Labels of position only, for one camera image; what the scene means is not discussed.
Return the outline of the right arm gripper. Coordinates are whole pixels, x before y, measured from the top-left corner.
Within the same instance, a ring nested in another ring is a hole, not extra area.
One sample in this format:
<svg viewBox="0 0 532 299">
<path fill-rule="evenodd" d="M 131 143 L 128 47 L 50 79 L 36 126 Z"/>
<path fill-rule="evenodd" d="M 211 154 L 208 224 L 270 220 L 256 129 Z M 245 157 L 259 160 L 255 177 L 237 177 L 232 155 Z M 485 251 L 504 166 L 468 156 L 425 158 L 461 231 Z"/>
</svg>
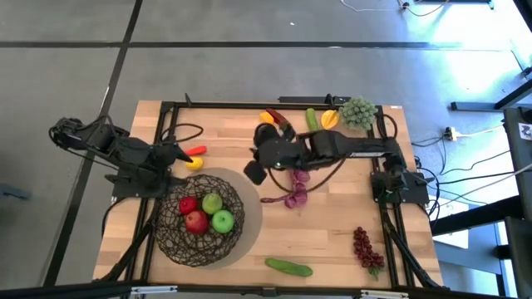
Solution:
<svg viewBox="0 0 532 299">
<path fill-rule="evenodd" d="M 264 168 L 303 169 L 309 157 L 306 145 L 286 141 L 277 128 L 269 123 L 261 123 L 256 127 L 252 151 L 255 161 L 246 164 L 244 174 L 255 185 L 262 184 L 266 179 Z"/>
</svg>

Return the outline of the round grey placemat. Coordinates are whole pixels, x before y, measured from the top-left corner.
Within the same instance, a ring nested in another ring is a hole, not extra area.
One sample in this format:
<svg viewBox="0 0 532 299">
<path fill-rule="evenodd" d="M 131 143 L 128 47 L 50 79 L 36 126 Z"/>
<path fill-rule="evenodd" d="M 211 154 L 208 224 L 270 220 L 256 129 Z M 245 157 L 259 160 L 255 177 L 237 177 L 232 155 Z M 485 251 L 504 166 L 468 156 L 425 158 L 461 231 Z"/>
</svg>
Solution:
<svg viewBox="0 0 532 299">
<path fill-rule="evenodd" d="M 235 247 L 226 257 L 220 258 L 218 261 L 206 266 L 197 265 L 199 268 L 210 270 L 228 267 L 243 258 L 251 250 L 259 236 L 263 220 L 263 209 L 259 202 L 259 193 L 254 185 L 242 174 L 230 169 L 211 168 L 201 170 L 199 174 L 212 175 L 228 182 L 235 188 L 236 193 L 244 204 L 243 232 Z M 182 262 L 182 265 L 197 267 L 192 262 Z"/>
</svg>

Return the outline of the black wire basket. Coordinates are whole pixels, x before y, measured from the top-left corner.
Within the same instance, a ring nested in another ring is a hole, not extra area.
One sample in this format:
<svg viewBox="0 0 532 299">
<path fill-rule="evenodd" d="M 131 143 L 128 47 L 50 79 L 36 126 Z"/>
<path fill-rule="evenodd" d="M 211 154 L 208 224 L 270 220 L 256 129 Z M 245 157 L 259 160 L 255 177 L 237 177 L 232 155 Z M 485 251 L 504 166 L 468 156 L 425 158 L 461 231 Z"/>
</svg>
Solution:
<svg viewBox="0 0 532 299">
<path fill-rule="evenodd" d="M 173 262 L 206 266 L 226 257 L 235 247 L 243 232 L 244 204 L 234 187 L 218 177 L 199 174 L 185 181 L 183 185 L 171 187 L 166 198 L 161 200 L 154 221 L 155 239 L 160 250 Z M 228 210 L 233 214 L 232 230 L 217 233 L 211 224 L 213 214 L 206 213 L 208 230 L 201 235 L 189 233 L 185 227 L 186 215 L 179 211 L 179 201 L 183 197 L 195 197 L 198 200 L 197 210 L 203 211 L 202 199 L 210 193 L 216 193 L 223 199 L 220 210 Z"/>
</svg>

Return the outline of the dark red chili pepper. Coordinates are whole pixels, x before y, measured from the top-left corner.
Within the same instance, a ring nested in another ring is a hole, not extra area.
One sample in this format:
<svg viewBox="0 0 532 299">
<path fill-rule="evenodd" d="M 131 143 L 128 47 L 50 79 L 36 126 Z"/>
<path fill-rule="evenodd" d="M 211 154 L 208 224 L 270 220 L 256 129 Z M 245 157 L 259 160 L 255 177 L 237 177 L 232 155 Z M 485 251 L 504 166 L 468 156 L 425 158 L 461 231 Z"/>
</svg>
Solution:
<svg viewBox="0 0 532 299">
<path fill-rule="evenodd" d="M 273 117 L 273 122 L 281 130 L 286 130 L 288 127 L 291 127 L 290 122 L 278 111 L 272 108 L 267 108 L 266 111 Z"/>
</svg>

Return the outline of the small red apple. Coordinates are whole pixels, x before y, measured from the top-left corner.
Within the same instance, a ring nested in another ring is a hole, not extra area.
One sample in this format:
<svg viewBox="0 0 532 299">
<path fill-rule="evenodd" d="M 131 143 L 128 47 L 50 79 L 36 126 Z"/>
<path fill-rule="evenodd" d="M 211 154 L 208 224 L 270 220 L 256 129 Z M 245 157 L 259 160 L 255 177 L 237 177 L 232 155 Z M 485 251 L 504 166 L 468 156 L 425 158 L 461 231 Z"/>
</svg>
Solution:
<svg viewBox="0 0 532 299">
<path fill-rule="evenodd" d="M 198 200 L 195 197 L 183 197 L 179 201 L 179 211 L 182 215 L 188 215 L 198 209 Z"/>
</svg>

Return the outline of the large red pomegranate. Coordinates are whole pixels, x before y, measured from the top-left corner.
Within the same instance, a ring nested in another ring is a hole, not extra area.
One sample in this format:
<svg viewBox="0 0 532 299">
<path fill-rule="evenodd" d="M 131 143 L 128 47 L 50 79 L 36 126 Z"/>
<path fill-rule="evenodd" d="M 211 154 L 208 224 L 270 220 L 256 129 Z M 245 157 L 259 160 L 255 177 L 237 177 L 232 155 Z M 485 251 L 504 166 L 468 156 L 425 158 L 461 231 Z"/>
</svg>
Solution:
<svg viewBox="0 0 532 299">
<path fill-rule="evenodd" d="M 185 216 L 185 227 L 189 233 L 204 234 L 209 228 L 209 219 L 203 211 L 196 210 Z"/>
</svg>

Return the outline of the dark red grape bunch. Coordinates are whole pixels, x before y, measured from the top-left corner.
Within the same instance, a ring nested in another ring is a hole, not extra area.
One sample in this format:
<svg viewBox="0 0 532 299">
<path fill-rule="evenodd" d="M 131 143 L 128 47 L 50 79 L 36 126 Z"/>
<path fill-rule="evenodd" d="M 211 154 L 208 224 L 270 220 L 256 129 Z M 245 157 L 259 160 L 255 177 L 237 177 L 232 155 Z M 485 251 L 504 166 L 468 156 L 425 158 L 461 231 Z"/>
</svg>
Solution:
<svg viewBox="0 0 532 299">
<path fill-rule="evenodd" d="M 373 251 L 367 231 L 362 227 L 357 227 L 353 231 L 353 252 L 362 267 L 378 280 L 385 267 L 384 257 Z"/>
</svg>

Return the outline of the black floor beam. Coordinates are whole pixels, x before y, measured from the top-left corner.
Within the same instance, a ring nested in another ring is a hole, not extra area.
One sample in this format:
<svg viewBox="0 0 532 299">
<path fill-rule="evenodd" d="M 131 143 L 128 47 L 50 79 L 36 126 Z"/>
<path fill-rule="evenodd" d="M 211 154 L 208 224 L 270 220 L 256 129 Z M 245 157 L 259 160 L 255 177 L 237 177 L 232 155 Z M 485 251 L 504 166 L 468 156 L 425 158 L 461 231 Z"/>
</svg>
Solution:
<svg viewBox="0 0 532 299">
<path fill-rule="evenodd" d="M 505 218 L 532 220 L 532 196 L 516 195 L 431 221 L 431 234 L 439 236 L 498 223 Z"/>
</svg>

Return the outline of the large green cucumber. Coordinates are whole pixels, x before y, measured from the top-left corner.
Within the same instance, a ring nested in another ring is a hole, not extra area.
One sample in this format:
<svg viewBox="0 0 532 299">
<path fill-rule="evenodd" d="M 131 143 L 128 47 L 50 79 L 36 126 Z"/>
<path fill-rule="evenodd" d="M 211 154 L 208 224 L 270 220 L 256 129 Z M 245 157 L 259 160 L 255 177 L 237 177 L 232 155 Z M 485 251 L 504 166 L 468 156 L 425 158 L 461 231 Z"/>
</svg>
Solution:
<svg viewBox="0 0 532 299">
<path fill-rule="evenodd" d="M 268 257 L 264 260 L 264 264 L 274 270 L 283 272 L 288 275 L 297 277 L 311 277 L 313 275 L 312 268 L 300 265 L 293 262 L 279 260 L 276 258 Z"/>
</svg>

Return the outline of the black aluminium table frame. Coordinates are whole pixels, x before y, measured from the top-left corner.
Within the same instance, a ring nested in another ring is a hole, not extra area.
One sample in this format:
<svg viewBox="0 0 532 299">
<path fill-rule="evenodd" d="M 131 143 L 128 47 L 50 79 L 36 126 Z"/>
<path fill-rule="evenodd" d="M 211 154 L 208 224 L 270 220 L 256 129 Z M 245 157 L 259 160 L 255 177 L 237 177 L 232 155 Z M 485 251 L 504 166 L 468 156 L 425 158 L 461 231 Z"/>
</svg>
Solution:
<svg viewBox="0 0 532 299">
<path fill-rule="evenodd" d="M 206 169 L 230 169 L 246 178 L 244 166 L 251 158 L 259 113 L 265 108 L 263 103 L 181 104 L 165 117 L 165 124 L 185 124 L 176 135 L 185 139 L 186 148 L 207 147 Z M 340 168 L 312 172 L 308 202 L 301 208 L 259 201 L 263 209 L 259 236 L 251 250 L 228 267 L 210 270 L 177 264 L 160 250 L 153 237 L 148 237 L 140 246 L 129 276 L 152 284 L 192 286 L 197 292 L 210 287 L 287 287 L 306 293 L 324 290 L 327 294 L 354 288 L 388 289 L 391 272 L 405 283 L 405 267 L 398 250 L 386 256 L 386 271 L 378 280 L 361 266 L 353 252 L 352 235 L 357 227 L 367 231 L 376 251 L 383 252 L 387 247 L 370 181 L 370 174 L 381 167 L 381 163 L 368 158 L 349 159 Z M 288 183 L 287 174 L 274 172 L 254 187 L 259 199 L 277 198 Z M 297 277 L 274 270 L 264 264 L 268 257 L 308 266 L 313 275 Z"/>
</svg>

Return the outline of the green pear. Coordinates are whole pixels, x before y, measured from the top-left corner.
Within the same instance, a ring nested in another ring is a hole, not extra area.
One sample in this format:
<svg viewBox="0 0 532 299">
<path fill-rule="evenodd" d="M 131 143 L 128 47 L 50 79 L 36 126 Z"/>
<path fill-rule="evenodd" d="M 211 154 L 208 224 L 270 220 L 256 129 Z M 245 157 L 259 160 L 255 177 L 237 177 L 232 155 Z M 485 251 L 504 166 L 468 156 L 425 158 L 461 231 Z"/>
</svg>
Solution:
<svg viewBox="0 0 532 299">
<path fill-rule="evenodd" d="M 202 209 L 207 214 L 214 214 L 223 206 L 223 199 L 216 193 L 206 194 L 202 199 Z"/>
</svg>

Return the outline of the black side table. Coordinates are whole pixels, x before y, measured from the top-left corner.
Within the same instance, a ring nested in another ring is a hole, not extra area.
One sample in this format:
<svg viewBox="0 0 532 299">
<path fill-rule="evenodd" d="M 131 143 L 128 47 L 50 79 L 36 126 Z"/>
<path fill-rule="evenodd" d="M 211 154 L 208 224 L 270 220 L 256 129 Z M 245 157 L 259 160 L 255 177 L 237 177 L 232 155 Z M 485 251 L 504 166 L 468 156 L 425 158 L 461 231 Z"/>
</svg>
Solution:
<svg viewBox="0 0 532 299">
<path fill-rule="evenodd" d="M 532 299 L 532 109 L 504 111 L 518 188 L 515 214 L 505 220 L 519 298 Z"/>
</svg>

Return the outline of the green apple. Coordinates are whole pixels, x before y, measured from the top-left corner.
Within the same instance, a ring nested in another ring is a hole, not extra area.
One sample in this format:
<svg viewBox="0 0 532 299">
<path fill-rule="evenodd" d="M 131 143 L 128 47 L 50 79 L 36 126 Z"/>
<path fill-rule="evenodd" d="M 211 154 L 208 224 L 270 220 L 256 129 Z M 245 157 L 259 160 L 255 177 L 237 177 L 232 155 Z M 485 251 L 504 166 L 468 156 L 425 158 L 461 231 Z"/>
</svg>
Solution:
<svg viewBox="0 0 532 299">
<path fill-rule="evenodd" d="M 228 233 L 234 226 L 234 216 L 228 210 L 219 210 L 213 214 L 211 224 L 217 233 Z"/>
</svg>

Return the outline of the yellow starfruit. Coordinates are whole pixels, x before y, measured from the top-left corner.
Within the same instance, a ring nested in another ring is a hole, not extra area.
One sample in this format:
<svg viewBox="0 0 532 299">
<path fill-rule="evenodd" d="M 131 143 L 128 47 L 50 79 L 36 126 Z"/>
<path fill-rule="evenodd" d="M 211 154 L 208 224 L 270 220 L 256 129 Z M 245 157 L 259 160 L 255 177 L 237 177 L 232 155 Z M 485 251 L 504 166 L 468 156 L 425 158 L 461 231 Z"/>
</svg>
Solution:
<svg viewBox="0 0 532 299">
<path fill-rule="evenodd" d="M 321 116 L 321 126 L 325 130 L 330 130 L 337 125 L 339 120 L 340 115 L 336 110 L 326 110 Z"/>
</svg>

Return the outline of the light green ridged vegetable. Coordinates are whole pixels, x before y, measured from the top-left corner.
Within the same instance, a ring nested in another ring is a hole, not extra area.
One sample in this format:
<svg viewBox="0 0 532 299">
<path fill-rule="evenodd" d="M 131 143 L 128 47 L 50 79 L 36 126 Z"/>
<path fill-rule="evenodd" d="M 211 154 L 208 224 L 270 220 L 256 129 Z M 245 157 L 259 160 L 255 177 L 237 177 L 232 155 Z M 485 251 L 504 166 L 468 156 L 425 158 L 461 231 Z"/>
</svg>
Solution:
<svg viewBox="0 0 532 299">
<path fill-rule="evenodd" d="M 309 131 L 319 130 L 319 123 L 317 120 L 315 109 L 307 108 L 305 111 L 305 118 Z"/>
</svg>

